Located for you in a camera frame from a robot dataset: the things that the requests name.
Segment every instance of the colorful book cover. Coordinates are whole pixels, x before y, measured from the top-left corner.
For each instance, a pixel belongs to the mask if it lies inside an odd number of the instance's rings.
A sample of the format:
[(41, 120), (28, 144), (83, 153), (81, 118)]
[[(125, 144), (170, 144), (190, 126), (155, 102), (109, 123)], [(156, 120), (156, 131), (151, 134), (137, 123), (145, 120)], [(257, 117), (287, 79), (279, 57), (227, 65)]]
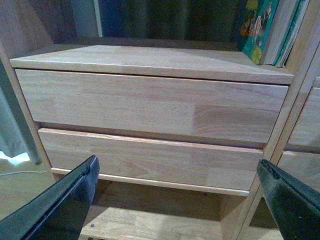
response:
[(238, 48), (260, 65), (279, 0), (248, 0), (240, 30)]

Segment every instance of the floor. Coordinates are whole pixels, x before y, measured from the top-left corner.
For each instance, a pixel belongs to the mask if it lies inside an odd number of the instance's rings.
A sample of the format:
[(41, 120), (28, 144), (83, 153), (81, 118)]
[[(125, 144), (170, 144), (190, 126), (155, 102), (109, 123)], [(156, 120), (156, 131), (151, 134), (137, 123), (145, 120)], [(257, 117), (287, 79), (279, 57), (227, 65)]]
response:
[(24, 206), (53, 183), (47, 172), (1, 175), (20, 171), (43, 172), (46, 169), (43, 164), (35, 165), (31, 161), (15, 165), (0, 158), (0, 220)]
[[(35, 165), (30, 161), (19, 164), (0, 158), (0, 220), (24, 206), (53, 183), (49, 174), (18, 173), (19, 171), (46, 171), (43, 164)], [(245, 236), (246, 240), (282, 240), (268, 207), (262, 201)]]

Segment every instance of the drawer front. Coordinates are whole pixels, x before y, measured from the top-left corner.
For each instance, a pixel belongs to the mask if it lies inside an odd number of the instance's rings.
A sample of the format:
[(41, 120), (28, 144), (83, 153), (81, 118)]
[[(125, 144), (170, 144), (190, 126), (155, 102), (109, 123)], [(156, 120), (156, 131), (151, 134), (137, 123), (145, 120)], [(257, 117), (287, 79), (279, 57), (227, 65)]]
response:
[(320, 154), (285, 151), (278, 166), (320, 192)]
[(320, 88), (313, 87), (288, 144), (320, 149)]
[(100, 173), (135, 179), (249, 190), (262, 151), (42, 128), (52, 167), (72, 170), (91, 155)]
[(266, 143), (286, 86), (16, 70), (36, 122)]

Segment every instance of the lower shelf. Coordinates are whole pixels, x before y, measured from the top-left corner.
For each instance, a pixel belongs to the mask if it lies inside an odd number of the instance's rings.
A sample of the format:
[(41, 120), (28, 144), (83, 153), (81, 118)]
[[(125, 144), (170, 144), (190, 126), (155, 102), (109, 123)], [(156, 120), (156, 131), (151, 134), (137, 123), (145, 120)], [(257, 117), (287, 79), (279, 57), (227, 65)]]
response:
[[(123, 182), (99, 183), (107, 186), (96, 191), (81, 239), (223, 239), (221, 194)], [(244, 239), (282, 240), (264, 200)]]

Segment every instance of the book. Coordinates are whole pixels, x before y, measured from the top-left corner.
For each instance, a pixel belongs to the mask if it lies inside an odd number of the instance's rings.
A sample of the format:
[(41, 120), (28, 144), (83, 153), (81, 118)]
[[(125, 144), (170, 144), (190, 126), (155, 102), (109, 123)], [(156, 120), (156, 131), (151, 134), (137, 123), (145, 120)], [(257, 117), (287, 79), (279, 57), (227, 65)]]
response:
[(278, 3), (279, 0), (248, 0), (246, 3), (238, 48), (257, 65), (261, 64)]
[(290, 31), (300, 0), (281, 0), (276, 8), (260, 64), (274, 65)]
[(309, 4), (309, 0), (301, 0), (298, 7), (297, 7), (297, 10), (296, 10), (295, 15), (293, 17), (288, 34), (287, 34), (286, 39), (283, 43), (282, 50), (278, 54), (276, 61), (272, 64), (272, 65), (276, 66), (277, 68), (284, 68), (285, 67), (285, 63), (288, 59), (289, 53), (290, 53), (290, 51), (294, 45), (294, 42), (297, 38), (297, 35), (299, 32), (302, 20), (305, 16), (308, 4)]
[(257, 65), (276, 65), (280, 56), (283, 61), (288, 56), (284, 47), (290, 49), (292, 44), (288, 38), (292, 23), (300, 3), (305, 1), (309, 0), (247, 0), (238, 48)]

